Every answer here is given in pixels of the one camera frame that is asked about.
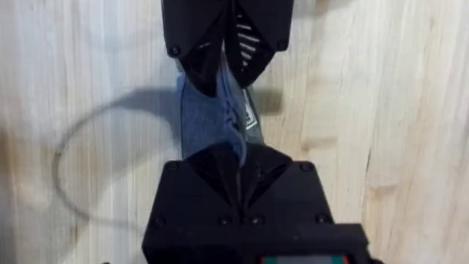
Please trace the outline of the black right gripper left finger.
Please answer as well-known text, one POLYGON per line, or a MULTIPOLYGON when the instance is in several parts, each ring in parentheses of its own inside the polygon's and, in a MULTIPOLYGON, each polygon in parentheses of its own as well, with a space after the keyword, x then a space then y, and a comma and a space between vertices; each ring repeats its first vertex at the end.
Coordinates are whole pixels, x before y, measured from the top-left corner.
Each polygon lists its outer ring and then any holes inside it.
POLYGON ((240 229, 238 172, 239 159, 226 142, 213 144, 183 160, 168 161, 147 229, 240 229))

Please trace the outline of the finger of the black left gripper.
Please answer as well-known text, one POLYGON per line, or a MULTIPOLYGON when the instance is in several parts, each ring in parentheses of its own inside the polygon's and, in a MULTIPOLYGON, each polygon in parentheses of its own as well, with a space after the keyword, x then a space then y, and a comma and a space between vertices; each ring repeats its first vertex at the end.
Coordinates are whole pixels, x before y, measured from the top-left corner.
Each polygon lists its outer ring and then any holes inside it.
POLYGON ((167 54, 195 88, 217 95, 217 72, 227 50, 229 0, 163 0, 167 54))
POLYGON ((226 14, 225 55, 243 89, 288 49, 293 0, 232 0, 226 14))

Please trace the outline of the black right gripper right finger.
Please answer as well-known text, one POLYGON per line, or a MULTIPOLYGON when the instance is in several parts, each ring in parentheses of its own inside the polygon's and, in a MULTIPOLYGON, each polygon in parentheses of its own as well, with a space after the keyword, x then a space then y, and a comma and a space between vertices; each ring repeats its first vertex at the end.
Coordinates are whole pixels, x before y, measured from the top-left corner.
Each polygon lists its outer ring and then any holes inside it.
POLYGON ((312 162, 249 144, 240 176, 243 220, 250 225, 334 223, 312 162))

